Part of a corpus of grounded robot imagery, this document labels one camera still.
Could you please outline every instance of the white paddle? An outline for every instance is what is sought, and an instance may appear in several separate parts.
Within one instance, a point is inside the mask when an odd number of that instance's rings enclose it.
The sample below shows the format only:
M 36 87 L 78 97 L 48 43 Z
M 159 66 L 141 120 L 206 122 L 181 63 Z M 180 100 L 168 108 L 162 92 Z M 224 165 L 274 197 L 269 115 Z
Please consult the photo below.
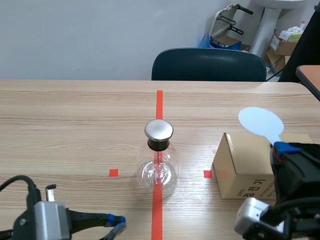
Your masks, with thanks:
M 284 131 L 284 123 L 272 111 L 261 107 L 246 107 L 239 112 L 239 121 L 249 132 L 263 136 L 274 145 L 281 142 L 280 134 Z

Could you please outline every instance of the clear glass vase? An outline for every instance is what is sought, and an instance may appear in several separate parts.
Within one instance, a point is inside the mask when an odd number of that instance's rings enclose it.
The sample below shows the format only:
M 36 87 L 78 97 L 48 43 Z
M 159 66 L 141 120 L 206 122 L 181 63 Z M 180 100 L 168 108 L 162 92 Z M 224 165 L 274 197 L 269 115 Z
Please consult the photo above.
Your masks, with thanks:
M 165 120 L 150 121 L 144 129 L 148 140 L 137 156 L 137 178 L 148 189 L 165 190 L 172 187 L 179 176 L 180 160 L 169 142 L 172 125 Z

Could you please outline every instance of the office chair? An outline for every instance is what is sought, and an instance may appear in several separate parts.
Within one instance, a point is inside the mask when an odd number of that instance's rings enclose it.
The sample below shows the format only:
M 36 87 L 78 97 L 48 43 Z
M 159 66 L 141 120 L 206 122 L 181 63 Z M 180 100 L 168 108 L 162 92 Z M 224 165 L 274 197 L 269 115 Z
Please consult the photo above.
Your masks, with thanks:
M 213 48 L 176 48 L 160 53 L 154 81 L 265 82 L 263 60 L 251 53 Z

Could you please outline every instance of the cardboard box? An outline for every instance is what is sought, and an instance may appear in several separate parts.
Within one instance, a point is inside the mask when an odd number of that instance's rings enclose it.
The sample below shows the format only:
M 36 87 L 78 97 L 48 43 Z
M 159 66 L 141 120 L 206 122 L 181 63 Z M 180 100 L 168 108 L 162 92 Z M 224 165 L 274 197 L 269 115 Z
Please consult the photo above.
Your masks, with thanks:
M 284 142 L 312 143 L 307 134 L 284 133 Z M 224 133 L 213 161 L 223 199 L 275 199 L 270 143 L 252 133 Z
M 272 69 L 272 72 L 274 72 L 274 73 L 277 73 L 280 70 L 282 70 L 286 66 L 286 64 L 290 58 L 290 56 L 276 55 L 274 53 L 274 51 L 272 51 L 270 48 L 266 52 L 266 55 L 268 58 L 266 62 L 269 63 L 269 66 L 267 66 L 267 67 Z
M 241 47 L 241 41 L 230 36 L 220 37 L 216 41 L 225 45 L 225 47 L 222 47 L 218 44 L 212 44 L 216 49 L 239 50 Z
M 270 48 L 273 50 L 275 55 L 291 56 L 295 47 L 297 46 L 297 43 L 297 41 L 284 41 L 276 34 L 273 34 Z
M 303 32 L 282 31 L 279 38 L 287 42 L 297 42 L 301 38 Z

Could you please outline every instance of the floor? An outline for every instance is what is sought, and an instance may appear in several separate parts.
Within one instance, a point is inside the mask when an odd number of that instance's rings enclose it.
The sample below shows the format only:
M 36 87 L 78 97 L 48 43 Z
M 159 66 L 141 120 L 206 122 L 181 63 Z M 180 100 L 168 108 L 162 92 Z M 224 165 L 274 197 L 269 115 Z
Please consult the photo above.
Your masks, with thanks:
M 273 73 L 271 72 L 271 70 L 269 70 L 267 73 L 266 73 L 266 79 L 272 77 Z M 273 78 L 271 78 L 268 82 L 278 82 L 279 80 L 279 76 L 274 76 Z

